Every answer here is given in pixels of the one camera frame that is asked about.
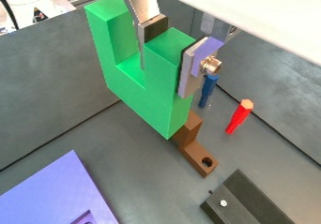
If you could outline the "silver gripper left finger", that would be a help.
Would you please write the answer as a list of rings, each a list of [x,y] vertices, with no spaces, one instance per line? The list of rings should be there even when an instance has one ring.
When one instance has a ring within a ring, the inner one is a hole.
[[[137,38],[140,68],[144,68],[143,45],[168,30],[168,17],[160,13],[156,0],[124,0]]]

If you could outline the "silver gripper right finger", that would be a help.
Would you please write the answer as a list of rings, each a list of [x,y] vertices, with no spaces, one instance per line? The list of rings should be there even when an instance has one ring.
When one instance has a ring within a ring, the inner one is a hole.
[[[206,34],[182,51],[178,96],[187,98],[202,83],[202,75],[214,75],[222,62],[215,59],[220,47],[236,36],[240,29],[214,18],[202,16],[200,31]]]

